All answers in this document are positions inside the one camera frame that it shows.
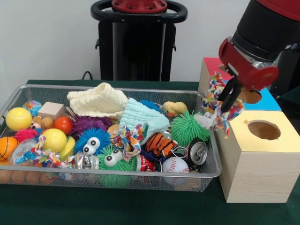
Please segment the box with circular hole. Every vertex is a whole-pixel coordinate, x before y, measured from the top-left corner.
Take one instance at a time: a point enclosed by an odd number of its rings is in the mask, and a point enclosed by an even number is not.
[[[217,133],[228,203],[285,203],[300,173],[300,137],[281,111],[244,111]]]

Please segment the metal basket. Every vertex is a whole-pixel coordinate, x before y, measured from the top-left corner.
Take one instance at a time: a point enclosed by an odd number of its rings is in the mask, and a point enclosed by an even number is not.
[[[69,91],[87,90],[92,87],[74,86],[50,86],[50,85],[25,85],[15,90],[0,111],[2,117],[0,128],[1,137],[12,136],[14,133],[9,130],[4,122],[8,111],[14,107],[21,107],[26,101],[36,100],[44,104],[46,101],[69,105],[67,94]],[[182,101],[187,105],[190,112],[202,110],[203,95],[196,91],[174,91],[174,90],[139,90],[139,89],[119,89],[126,96],[137,101],[146,99],[163,104],[166,101]],[[108,176],[109,179],[119,179],[120,176],[129,176],[131,181],[118,188],[126,189],[147,189],[147,190],[178,190],[178,191],[198,191],[206,189],[210,181],[220,175],[221,163],[214,132],[211,132],[208,144],[208,155],[205,163],[201,167],[201,172],[191,173],[168,173],[168,172],[128,172],[128,171],[103,171],[103,170],[80,170],[80,169],[59,169],[31,166],[8,166],[0,165],[0,173],[4,170],[7,173],[28,173],[36,176],[45,175],[51,177],[51,182],[42,178],[35,184],[41,186],[64,186],[64,187],[90,187],[107,188],[100,182],[100,178]],[[166,177],[171,177],[179,181],[180,185],[172,186],[165,182]],[[2,181],[6,184],[14,184],[12,179]],[[19,180],[19,184],[28,185],[30,182]]]

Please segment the baseball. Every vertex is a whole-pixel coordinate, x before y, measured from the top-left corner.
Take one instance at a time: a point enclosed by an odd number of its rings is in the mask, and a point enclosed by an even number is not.
[[[163,163],[163,172],[167,173],[188,173],[189,168],[182,158],[171,157]],[[183,184],[186,181],[184,177],[164,177],[165,182],[176,186]]]

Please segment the yellow ball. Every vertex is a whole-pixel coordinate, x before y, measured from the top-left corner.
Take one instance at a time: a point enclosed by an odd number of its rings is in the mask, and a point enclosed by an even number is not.
[[[8,112],[5,121],[11,130],[19,131],[31,126],[32,116],[27,109],[18,107]]]
[[[64,132],[58,129],[48,129],[42,135],[46,137],[46,141],[43,145],[44,150],[50,149],[60,153],[68,142]]]

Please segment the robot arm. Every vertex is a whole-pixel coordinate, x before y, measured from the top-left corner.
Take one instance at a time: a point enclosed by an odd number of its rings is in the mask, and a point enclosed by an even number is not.
[[[278,76],[274,62],[300,40],[300,0],[251,0],[232,38],[221,44],[219,57],[233,78],[219,100],[227,112],[244,86],[261,90]]]

